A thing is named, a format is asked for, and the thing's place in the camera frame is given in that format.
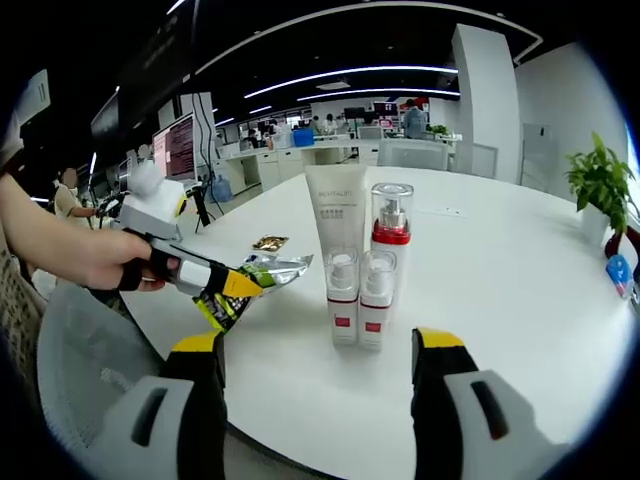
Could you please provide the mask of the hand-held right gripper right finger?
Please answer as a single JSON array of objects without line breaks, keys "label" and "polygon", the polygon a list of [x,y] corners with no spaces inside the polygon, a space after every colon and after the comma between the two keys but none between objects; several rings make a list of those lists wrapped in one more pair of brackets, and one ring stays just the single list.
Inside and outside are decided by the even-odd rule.
[{"label": "hand-held right gripper right finger", "polygon": [[417,479],[539,479],[555,463],[531,404],[456,335],[412,331],[412,385]]}]

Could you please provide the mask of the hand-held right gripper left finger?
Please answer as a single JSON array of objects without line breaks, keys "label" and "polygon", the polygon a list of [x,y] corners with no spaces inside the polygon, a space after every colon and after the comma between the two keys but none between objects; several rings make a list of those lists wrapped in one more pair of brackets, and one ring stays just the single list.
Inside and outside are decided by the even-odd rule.
[{"label": "hand-held right gripper left finger", "polygon": [[223,334],[186,337],[156,375],[105,415],[99,459],[107,479],[223,479],[227,407]]}]

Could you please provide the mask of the person's left hand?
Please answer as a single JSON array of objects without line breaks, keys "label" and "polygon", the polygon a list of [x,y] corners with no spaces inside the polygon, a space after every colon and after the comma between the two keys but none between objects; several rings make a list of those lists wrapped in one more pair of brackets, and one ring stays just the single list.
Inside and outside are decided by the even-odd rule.
[{"label": "person's left hand", "polygon": [[151,245],[118,230],[85,230],[72,251],[67,279],[96,290],[153,292],[165,281],[150,265]]}]

